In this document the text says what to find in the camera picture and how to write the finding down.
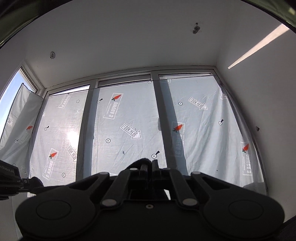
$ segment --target carrot logo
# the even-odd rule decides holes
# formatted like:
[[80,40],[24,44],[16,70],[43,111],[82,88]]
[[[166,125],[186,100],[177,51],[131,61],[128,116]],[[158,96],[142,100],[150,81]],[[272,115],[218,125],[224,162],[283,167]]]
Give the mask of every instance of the carrot logo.
[[117,100],[120,96],[121,96],[121,95],[117,95],[117,96],[113,97],[111,100],[115,101],[115,100]]
[[242,152],[246,153],[246,151],[249,149],[249,143],[242,149]]
[[56,154],[57,154],[57,152],[51,153],[51,154],[49,155],[50,159],[53,158]]
[[183,126],[182,124],[176,126],[176,127],[173,129],[173,131],[177,133],[177,131],[181,130],[182,126]]

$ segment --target arrow sign with text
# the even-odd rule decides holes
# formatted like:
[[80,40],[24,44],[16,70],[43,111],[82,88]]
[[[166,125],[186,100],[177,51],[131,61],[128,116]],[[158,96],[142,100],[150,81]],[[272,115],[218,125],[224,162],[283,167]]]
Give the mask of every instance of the arrow sign with text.
[[125,123],[121,129],[123,129],[127,134],[129,134],[131,136],[131,139],[141,139],[141,132],[140,130],[136,130],[134,128],[132,128],[130,125],[128,125],[127,123]]
[[196,100],[196,99],[194,99],[194,98],[192,98],[192,97],[190,97],[190,99],[189,99],[188,101],[189,101],[190,103],[196,105],[197,107],[199,107],[200,110],[207,110],[207,106],[206,106],[205,103],[201,103],[201,102],[199,102],[198,100]]

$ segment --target ceiling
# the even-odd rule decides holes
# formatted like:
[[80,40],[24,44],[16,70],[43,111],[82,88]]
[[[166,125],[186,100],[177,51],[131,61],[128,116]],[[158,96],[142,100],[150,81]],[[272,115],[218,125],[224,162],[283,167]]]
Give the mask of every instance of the ceiling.
[[215,66],[230,5],[240,2],[73,0],[21,31],[25,60],[46,88],[138,67]]

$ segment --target blue sky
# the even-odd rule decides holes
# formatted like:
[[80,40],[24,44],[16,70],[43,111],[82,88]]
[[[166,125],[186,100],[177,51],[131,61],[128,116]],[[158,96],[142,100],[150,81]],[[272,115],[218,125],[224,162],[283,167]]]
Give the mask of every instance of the blue sky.
[[2,95],[2,98],[0,99],[0,133],[2,134],[7,116],[9,114],[11,105],[13,103],[13,100],[15,99],[15,96],[17,94],[17,91],[19,90],[21,84],[24,83],[25,86],[32,91],[30,86],[26,83],[26,80],[21,76],[20,71],[18,71],[9,85],[7,86],[5,92]]

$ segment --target arrow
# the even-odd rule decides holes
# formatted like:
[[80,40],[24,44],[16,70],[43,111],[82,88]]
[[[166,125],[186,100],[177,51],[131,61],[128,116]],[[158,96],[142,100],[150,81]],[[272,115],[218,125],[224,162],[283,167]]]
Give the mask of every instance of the arrow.
[[127,123],[125,123],[121,129],[123,129],[127,134],[131,136],[131,139],[141,139],[141,132],[140,130],[136,130],[129,126]]
[[206,106],[205,103],[201,103],[201,102],[199,102],[198,100],[196,100],[196,99],[194,99],[194,98],[192,98],[192,97],[190,97],[190,99],[189,99],[188,101],[189,101],[190,103],[196,105],[197,107],[199,107],[200,110],[207,110],[207,106]]

